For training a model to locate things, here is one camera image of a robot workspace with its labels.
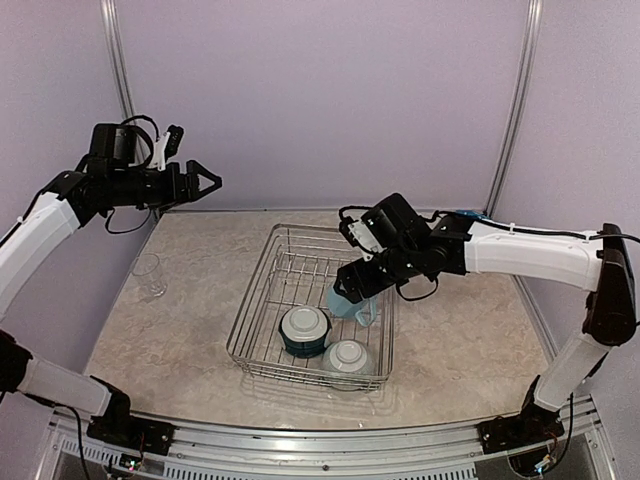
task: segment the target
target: marble countertop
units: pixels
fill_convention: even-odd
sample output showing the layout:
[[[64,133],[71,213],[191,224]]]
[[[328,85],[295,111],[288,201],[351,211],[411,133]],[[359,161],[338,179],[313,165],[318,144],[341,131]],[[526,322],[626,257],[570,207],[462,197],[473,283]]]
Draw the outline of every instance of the marble countertop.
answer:
[[[162,259],[167,292],[145,300],[128,278],[86,373],[123,389],[137,411],[251,427],[417,426],[519,409],[546,360],[513,281],[502,275],[441,275],[433,297],[399,301],[394,369],[379,391],[243,374],[227,354],[227,337],[269,232],[283,222],[336,226],[337,218],[165,215],[144,251]]]

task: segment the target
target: purple wall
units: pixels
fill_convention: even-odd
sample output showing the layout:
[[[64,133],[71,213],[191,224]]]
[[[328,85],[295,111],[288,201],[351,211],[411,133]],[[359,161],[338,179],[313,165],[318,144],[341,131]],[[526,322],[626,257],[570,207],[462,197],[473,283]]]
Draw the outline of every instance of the purple wall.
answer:
[[[119,2],[140,111],[225,187],[195,208],[334,207],[401,190],[483,207],[528,2]]]
[[[640,234],[640,3],[547,2],[522,130],[497,218],[550,228],[618,223]],[[640,248],[628,245],[636,275]],[[529,285],[562,345],[584,319],[583,292]],[[590,382],[623,478],[640,471],[638,339]]]
[[[121,118],[97,1],[0,7],[0,232],[34,193],[87,152],[93,125]],[[119,226],[138,221],[121,212]],[[70,238],[20,293],[0,328],[82,371],[144,233],[111,237],[100,219]],[[18,395],[0,406],[0,477],[30,478],[49,409]]]

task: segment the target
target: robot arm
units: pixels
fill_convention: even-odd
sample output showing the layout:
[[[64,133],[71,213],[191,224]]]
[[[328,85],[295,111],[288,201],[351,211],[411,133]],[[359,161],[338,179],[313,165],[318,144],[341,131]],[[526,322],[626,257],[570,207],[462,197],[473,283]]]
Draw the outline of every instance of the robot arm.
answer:
[[[47,256],[96,214],[106,217],[118,206],[158,209],[193,202],[222,186],[222,179],[195,160],[180,173],[175,155],[181,127],[171,126],[152,142],[140,127],[99,124],[91,147],[75,171],[59,174],[34,198],[18,223],[0,240],[0,321],[22,286]],[[150,147],[141,165],[132,165],[136,140]],[[199,176],[212,181],[200,189]],[[0,392],[21,392],[47,405],[65,405],[93,417],[88,435],[139,449],[144,435],[148,451],[166,454],[173,427],[130,415],[129,397],[99,379],[72,372],[18,345],[0,330]]]
[[[534,380],[521,412],[478,426],[485,453],[561,436],[559,410],[569,395],[613,347],[635,334],[634,278],[615,225],[605,224],[601,232],[556,232],[447,213],[431,228],[397,193],[359,220],[346,217],[346,209],[340,211],[340,231],[364,253],[339,269],[333,288],[352,303],[391,286],[399,289],[416,275],[435,281],[442,272],[522,275],[590,292],[582,327]]]

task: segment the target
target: bowl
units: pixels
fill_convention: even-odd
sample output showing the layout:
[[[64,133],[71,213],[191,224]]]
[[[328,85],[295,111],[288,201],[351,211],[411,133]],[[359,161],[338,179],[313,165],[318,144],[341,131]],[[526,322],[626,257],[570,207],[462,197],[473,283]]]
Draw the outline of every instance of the bowl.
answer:
[[[298,358],[320,355],[329,345],[331,322],[322,310],[306,305],[288,310],[278,326],[284,349]]]
[[[356,340],[340,340],[332,343],[322,358],[322,368],[333,372],[333,379],[339,379],[339,373],[348,375],[373,375],[374,363],[367,347]],[[358,390],[360,387],[341,383],[334,383],[339,390]]]

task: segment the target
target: metal wire basket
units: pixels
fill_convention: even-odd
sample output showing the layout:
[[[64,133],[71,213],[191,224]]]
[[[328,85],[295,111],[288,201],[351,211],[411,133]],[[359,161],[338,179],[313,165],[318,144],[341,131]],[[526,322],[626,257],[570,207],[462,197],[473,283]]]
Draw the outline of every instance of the metal wire basket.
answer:
[[[393,367],[395,294],[387,290],[378,296],[377,318],[368,328],[355,319],[336,318],[327,308],[338,268],[357,258],[358,251],[336,229],[273,227],[227,341],[231,358],[251,375],[344,389],[379,388]],[[322,355],[301,359],[285,352],[278,325],[287,310],[299,305],[327,314],[331,343],[365,344],[374,360],[373,374],[329,373],[322,370]]]

